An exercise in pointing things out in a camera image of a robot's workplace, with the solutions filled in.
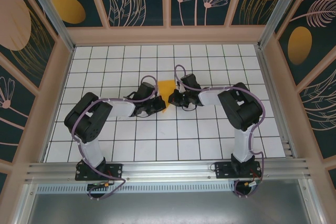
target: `yellow object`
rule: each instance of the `yellow object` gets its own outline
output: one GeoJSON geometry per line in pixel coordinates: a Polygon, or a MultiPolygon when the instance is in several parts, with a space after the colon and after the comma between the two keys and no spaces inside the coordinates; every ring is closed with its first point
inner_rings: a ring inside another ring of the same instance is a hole
{"type": "Polygon", "coordinates": [[[175,80],[158,81],[158,86],[159,86],[159,95],[162,96],[162,99],[165,102],[167,109],[169,106],[168,98],[176,88],[175,80]]]}
{"type": "Polygon", "coordinates": [[[19,51],[30,39],[29,9],[24,0],[0,0],[0,6],[0,45],[19,51]]]}
{"type": "Polygon", "coordinates": [[[288,57],[295,65],[300,65],[307,58],[312,45],[310,31],[299,26],[295,28],[288,41],[288,57]]]}
{"type": "Polygon", "coordinates": [[[71,24],[85,20],[85,10],[77,0],[51,0],[61,19],[71,24]]]}

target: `feather drawing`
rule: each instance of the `feather drawing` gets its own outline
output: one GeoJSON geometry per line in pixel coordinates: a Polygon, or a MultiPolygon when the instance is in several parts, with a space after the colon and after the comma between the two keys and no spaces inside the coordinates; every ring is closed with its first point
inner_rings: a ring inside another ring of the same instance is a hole
{"type": "Polygon", "coordinates": [[[146,18],[145,0],[109,0],[111,26],[142,26],[146,18]]]}
{"type": "Polygon", "coordinates": [[[324,81],[308,86],[301,96],[311,126],[316,131],[336,127],[336,70],[324,81]]]}
{"type": "Polygon", "coordinates": [[[302,17],[306,17],[309,26],[326,27],[326,24],[336,17],[336,0],[316,0],[306,14],[297,16],[291,21],[302,17]]]}

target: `purple cable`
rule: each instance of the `purple cable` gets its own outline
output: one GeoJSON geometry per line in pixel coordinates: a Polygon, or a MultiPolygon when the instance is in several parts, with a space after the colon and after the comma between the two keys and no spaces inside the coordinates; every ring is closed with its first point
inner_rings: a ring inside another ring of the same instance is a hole
{"type": "MultiPolygon", "coordinates": [[[[260,104],[261,109],[263,110],[263,116],[261,117],[260,121],[252,127],[252,129],[251,129],[251,131],[250,131],[250,135],[249,135],[249,137],[248,137],[248,150],[249,150],[253,155],[259,155],[259,154],[261,154],[261,177],[260,177],[260,181],[262,181],[262,178],[263,178],[263,176],[264,176],[264,153],[263,153],[263,152],[255,153],[255,152],[252,150],[252,136],[253,136],[253,131],[254,131],[257,127],[259,127],[259,125],[260,125],[260,124],[263,122],[263,120],[265,119],[266,114],[265,114],[265,107],[264,107],[263,103],[260,101],[260,99],[259,99],[255,94],[252,94],[250,91],[245,90],[245,89],[242,89],[242,88],[238,88],[238,87],[215,87],[215,88],[205,88],[205,89],[195,89],[195,88],[189,87],[189,86],[185,85],[185,84],[180,80],[180,78],[177,76],[177,71],[176,71],[176,69],[177,69],[178,67],[181,67],[181,68],[183,69],[183,71],[184,71],[184,75],[186,75],[185,68],[184,68],[182,65],[176,65],[175,68],[174,68],[175,79],[178,81],[178,83],[179,83],[180,85],[182,85],[183,87],[185,87],[185,88],[187,88],[187,89],[190,89],[190,90],[193,90],[193,91],[230,90],[230,89],[239,90],[239,91],[242,91],[242,92],[244,92],[244,93],[246,93],[246,94],[252,96],[252,97],[253,97],[254,99],[256,99],[257,102],[260,104]]],[[[237,184],[238,184],[239,181],[240,181],[239,179],[235,181],[235,184],[234,184],[234,193],[235,193],[235,195],[238,196],[238,197],[245,196],[245,197],[247,198],[247,195],[243,195],[243,194],[241,194],[240,192],[238,192],[238,191],[236,190],[236,188],[237,188],[237,184]]],[[[249,195],[254,194],[255,191],[256,191],[256,189],[257,189],[257,187],[256,187],[252,192],[250,192],[249,195]]]]}
{"type": "Polygon", "coordinates": [[[80,139],[78,139],[78,138],[75,136],[76,128],[77,128],[77,126],[78,126],[80,120],[82,120],[82,118],[85,116],[85,114],[86,114],[86,113],[87,113],[93,106],[95,106],[95,105],[96,105],[97,103],[99,103],[99,102],[126,101],[126,102],[132,102],[132,103],[134,103],[134,102],[144,102],[144,101],[149,100],[153,95],[155,95],[155,94],[158,92],[158,89],[157,89],[157,88],[158,88],[158,85],[157,85],[157,80],[156,80],[153,76],[144,76],[144,77],[141,79],[141,83],[142,83],[143,79],[145,79],[145,78],[147,78],[147,77],[150,77],[150,78],[152,78],[152,79],[155,81],[155,86],[154,86],[155,89],[154,89],[153,93],[152,93],[149,97],[147,97],[147,98],[145,98],[145,99],[142,99],[142,100],[129,100],[129,99],[125,99],[125,98],[102,98],[102,99],[98,99],[97,101],[91,103],[91,104],[90,104],[90,105],[89,105],[89,106],[88,106],[88,107],[81,113],[81,115],[78,117],[77,121],[76,121],[75,124],[73,125],[74,127],[72,128],[71,136],[72,136],[72,139],[75,140],[75,141],[77,142],[77,144],[78,144],[79,152],[80,152],[80,155],[82,156],[83,161],[84,161],[84,162],[85,162],[85,163],[86,163],[86,164],[87,164],[93,171],[95,171],[97,174],[99,174],[99,175],[101,175],[101,176],[104,176],[104,177],[106,177],[106,178],[108,178],[108,179],[113,179],[113,180],[120,180],[120,181],[123,181],[123,182],[122,182],[119,186],[117,186],[112,192],[110,192],[110,193],[108,193],[108,194],[105,194],[105,195],[103,195],[103,196],[100,197],[100,198],[93,198],[93,197],[91,196],[91,192],[92,192],[92,190],[95,189],[94,187],[91,188],[91,189],[89,190],[89,197],[90,197],[91,199],[99,200],[99,199],[106,199],[106,198],[110,197],[112,194],[114,194],[115,191],[117,191],[121,186],[123,186],[123,184],[126,183],[126,180],[123,179],[123,178],[117,178],[117,177],[113,177],[113,176],[106,175],[106,174],[104,174],[104,173],[98,171],[96,168],[94,168],[94,167],[90,164],[90,162],[86,159],[85,154],[84,154],[84,152],[83,152],[83,150],[82,150],[82,147],[81,147],[81,145],[80,145],[80,139]]]}

